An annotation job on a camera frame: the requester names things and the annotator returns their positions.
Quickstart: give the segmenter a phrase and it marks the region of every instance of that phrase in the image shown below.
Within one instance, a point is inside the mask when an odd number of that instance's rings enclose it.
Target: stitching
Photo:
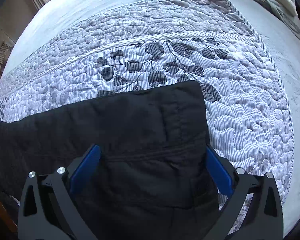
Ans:
[[[291,161],[291,166],[290,166],[290,170],[291,170],[291,174],[292,174],[292,171],[293,171],[293,163],[294,163],[294,129],[293,129],[293,123],[292,123],[292,115],[291,115],[291,110],[290,110],[290,104],[289,104],[289,100],[288,100],[288,96],[287,96],[287,93],[286,93],[286,90],[285,90],[285,87],[283,85],[283,81],[282,81],[282,78],[281,78],[281,75],[279,73],[279,70],[272,58],[272,56],[270,55],[268,49],[266,48],[263,40],[261,39],[260,35],[257,33],[257,31],[255,30],[255,28],[249,23],[249,21],[241,14],[240,11],[237,10],[237,8],[234,7],[234,5],[232,4],[232,2],[230,0],[225,0],[231,7],[231,9],[233,9],[238,15],[239,17],[241,17],[243,20],[244,20],[244,23],[248,25],[248,27],[252,30],[253,34],[255,35],[255,37],[258,39],[258,41],[260,42],[261,44],[261,47],[263,48],[263,50],[265,51],[266,55],[268,56],[268,58],[270,59],[271,61],[271,64],[272,66],[274,67],[275,69],[275,72],[276,74],[278,75],[278,82],[282,88],[282,91],[283,91],[283,94],[284,94],[284,98],[286,100],[286,102],[288,103],[288,112],[289,112],[289,125],[290,125],[290,129],[291,129],[291,133],[292,133],[292,140],[293,140],[293,144],[292,144],[292,161]]]
[[[146,147],[147,155],[145,156],[140,150],[135,151],[138,154],[134,155],[127,155],[127,152],[121,153],[120,155],[112,155],[111,157],[104,155],[105,161],[107,162],[137,162],[137,161],[142,161],[142,160],[151,160],[155,158],[159,158],[162,156],[178,156],[185,154],[188,149],[191,149],[193,146],[197,144],[202,144],[202,140],[204,140],[204,137],[202,134],[194,135],[194,139],[191,143],[188,142],[188,145],[184,146],[183,142],[182,143],[177,143],[175,145],[170,145],[170,146],[160,146],[158,147],[158,144],[152,145],[154,148],[151,149],[151,147]]]
[[[131,5],[138,5],[138,4],[140,4],[140,3],[142,3],[142,2],[146,2],[146,1],[152,1],[152,0],[138,1],[138,2],[130,3],[130,4],[128,4],[128,5],[123,5],[123,6],[120,6],[120,7],[117,7],[117,8],[113,8],[113,9],[111,9],[111,10],[107,10],[107,11],[100,12],[100,13],[98,13],[98,14],[95,14],[95,15],[93,15],[93,16],[87,18],[87,19],[84,19],[84,20],[82,20],[82,21],[80,21],[80,22],[77,22],[77,23],[71,25],[71,26],[70,26],[69,28],[67,28],[66,30],[61,31],[57,36],[55,36],[54,38],[52,38],[50,41],[53,41],[55,38],[59,37],[59,36],[61,35],[61,33],[64,34],[64,33],[66,33],[68,30],[71,30],[74,26],[79,26],[80,23],[82,23],[82,22],[88,22],[89,19],[92,19],[93,17],[95,17],[95,16],[97,16],[97,15],[102,15],[102,14],[104,14],[104,13],[106,13],[106,12],[111,12],[111,11],[117,10],[118,8],[124,8],[124,7],[131,6]],[[15,68],[15,69],[20,68],[23,64],[25,64],[25,61],[26,61],[28,58],[32,57],[32,55],[33,55],[34,53],[38,52],[38,51],[39,51],[42,47],[44,47],[45,45],[41,46],[39,49],[37,49],[35,52],[33,52],[33,53],[32,53],[30,56],[28,56],[24,61],[22,61],[22,62],[17,66],[17,68]]]
[[[176,110],[177,110],[178,123],[179,123],[179,140],[182,141],[182,139],[183,139],[183,136],[182,136],[183,129],[181,127],[180,107],[179,107],[176,91],[174,91],[173,95],[174,95],[174,98],[175,98],[175,101],[176,101]]]
[[[67,61],[65,62],[61,62],[55,66],[52,66],[51,68],[49,68],[48,70],[45,70],[39,74],[37,74],[36,76],[34,76],[33,78],[31,78],[29,81],[23,83],[22,85],[16,87],[15,89],[9,91],[8,93],[4,94],[4,95],[1,95],[0,96],[0,100],[12,93],[14,93],[15,91],[17,90],[20,90],[24,87],[26,87],[27,85],[31,84],[32,82],[38,80],[39,78],[42,78],[43,76],[47,75],[47,74],[50,74],[58,69],[61,69],[61,68],[64,68],[66,66],[69,66],[70,64],[73,64],[79,60],[82,60],[82,59],[85,59],[87,57],[91,57],[93,56],[94,54],[96,53],[100,53],[100,52],[103,52],[107,49],[117,49],[117,48],[120,48],[120,47],[123,47],[123,46],[127,46],[127,45],[133,45],[133,44],[138,44],[138,43],[146,43],[146,42],[154,42],[154,41],[162,41],[162,40],[165,40],[165,41],[169,41],[169,40],[180,40],[179,37],[172,37],[173,35],[178,35],[178,36],[183,36],[183,35],[187,35],[186,38],[181,38],[181,40],[183,39],[195,39],[195,38],[205,38],[206,36],[205,35],[209,35],[209,37],[211,37],[211,35],[215,35],[216,37],[218,38],[221,38],[221,39],[225,39],[225,40],[229,40],[230,38],[237,38],[237,39],[242,39],[243,41],[246,41],[245,39],[247,38],[249,41],[250,41],[250,38],[246,37],[246,36],[242,36],[242,35],[228,35],[226,33],[213,33],[211,31],[205,31],[205,32],[201,32],[201,31],[192,31],[192,32],[173,32],[173,33],[161,33],[161,34],[155,34],[155,35],[145,35],[145,36],[140,36],[140,37],[137,37],[137,38],[131,38],[131,39],[126,39],[126,40],[122,40],[122,41],[117,41],[117,42],[114,42],[114,43],[111,43],[111,44],[106,44],[104,46],[101,46],[99,48],[96,48],[96,49],[93,49],[93,50],[90,50],[76,58],[71,58],[71,59],[68,59]]]

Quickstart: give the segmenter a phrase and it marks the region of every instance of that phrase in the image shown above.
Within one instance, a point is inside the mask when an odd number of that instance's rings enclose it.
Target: blue gripper pad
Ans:
[[[85,183],[95,172],[100,160],[101,151],[98,145],[92,146],[88,154],[82,159],[77,169],[70,178],[70,195],[79,193]]]
[[[209,146],[206,148],[206,168],[220,193],[231,197],[234,192],[232,188],[232,178],[219,161],[218,154]]]

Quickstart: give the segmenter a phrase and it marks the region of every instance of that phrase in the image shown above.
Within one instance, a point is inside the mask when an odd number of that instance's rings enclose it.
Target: black fabric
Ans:
[[[66,105],[0,123],[0,191],[20,199],[29,171],[66,167],[94,143],[100,163],[74,201],[100,240],[199,239],[219,212],[208,138],[195,81]]]

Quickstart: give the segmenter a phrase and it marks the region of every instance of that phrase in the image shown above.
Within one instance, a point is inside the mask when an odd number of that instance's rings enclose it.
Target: bed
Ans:
[[[141,0],[50,1],[37,13],[18,39],[3,72],[1,82],[7,82],[4,78],[6,75],[8,77],[9,73],[26,58],[33,55],[37,49],[71,25],[94,14],[137,1]],[[300,219],[300,40],[279,19],[253,0],[230,1],[259,33],[272,55],[290,103],[294,124],[294,154],[292,152],[291,157],[293,174],[286,188],[287,195],[284,197],[285,203],[283,205],[284,235],[287,235]],[[300,27],[298,19],[296,19],[296,24]],[[8,102],[8,93],[7,95],[2,94],[0,97],[6,98]],[[35,113],[35,111],[30,110],[26,114],[16,114],[2,121],[17,121]]]

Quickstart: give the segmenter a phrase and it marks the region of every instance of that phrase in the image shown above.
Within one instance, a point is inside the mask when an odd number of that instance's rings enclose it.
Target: mattress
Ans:
[[[77,5],[76,1],[78,0],[74,0],[73,4],[71,4],[69,0],[52,0],[40,10],[18,40],[3,75],[9,73],[9,71],[21,63],[37,48],[44,45],[49,39],[69,27],[69,25],[81,21],[95,13],[138,0],[98,0],[100,2],[98,2],[97,8],[95,8],[95,0],[85,0],[86,3],[78,3],[80,5]],[[294,169],[294,174],[291,179],[290,192],[286,198],[288,204],[283,206],[285,234],[287,234],[300,217],[300,41],[294,37],[293,33],[291,33],[283,23],[252,0],[232,1],[257,29],[269,47],[269,51],[273,54],[277,67],[281,72],[291,104],[292,116],[296,126],[295,144],[296,149],[298,149],[298,151],[295,150],[294,165],[298,168]],[[45,24],[42,24],[42,20],[47,19],[47,17],[51,19],[51,22],[48,25],[46,21]],[[278,26],[276,29],[277,33],[270,27],[273,26],[274,23]]]

